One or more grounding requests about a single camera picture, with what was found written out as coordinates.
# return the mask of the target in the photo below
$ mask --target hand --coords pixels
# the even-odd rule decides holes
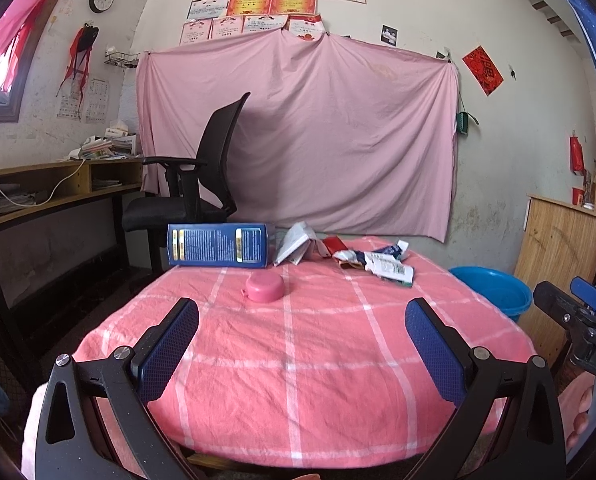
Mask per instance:
[[[569,384],[559,397],[566,450],[575,447],[589,425],[587,412],[593,400],[593,381],[593,375],[585,372]]]

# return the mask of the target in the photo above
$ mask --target blue box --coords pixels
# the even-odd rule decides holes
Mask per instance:
[[[167,234],[171,266],[264,269],[268,252],[265,224],[176,224]]]

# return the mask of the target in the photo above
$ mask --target office chair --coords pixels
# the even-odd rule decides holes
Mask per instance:
[[[147,196],[130,202],[123,214],[123,229],[147,230],[153,277],[162,273],[159,248],[167,245],[169,224],[222,223],[236,212],[227,184],[227,152],[240,111],[250,95],[247,92],[211,115],[197,158],[148,156],[142,161],[143,165],[160,164],[165,168],[169,196]],[[218,197],[221,207],[200,198],[199,182]]]

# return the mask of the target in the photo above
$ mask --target window frame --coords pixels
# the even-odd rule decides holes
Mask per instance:
[[[27,37],[27,43],[25,43],[25,47],[20,55],[20,61],[18,62],[18,71],[9,92],[9,103],[0,104],[0,123],[17,123],[20,118],[20,106],[25,93],[31,63],[36,55],[36,49],[38,48],[40,38],[42,38],[44,27],[46,27],[58,1],[47,0],[44,3],[43,9],[34,23],[34,28]]]

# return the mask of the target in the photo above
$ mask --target checkered tablecloth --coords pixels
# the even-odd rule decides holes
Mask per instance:
[[[386,245],[362,238],[348,245]],[[413,288],[331,260],[285,264],[285,296],[244,298],[250,271],[176,267],[85,338],[78,361],[133,345],[180,297],[200,327],[163,396],[149,404],[174,441],[260,465],[351,468],[424,452],[453,406],[441,399],[407,335],[404,312],[423,297],[471,346],[526,361],[529,338],[446,270],[411,253]],[[501,413],[497,402],[487,428]]]

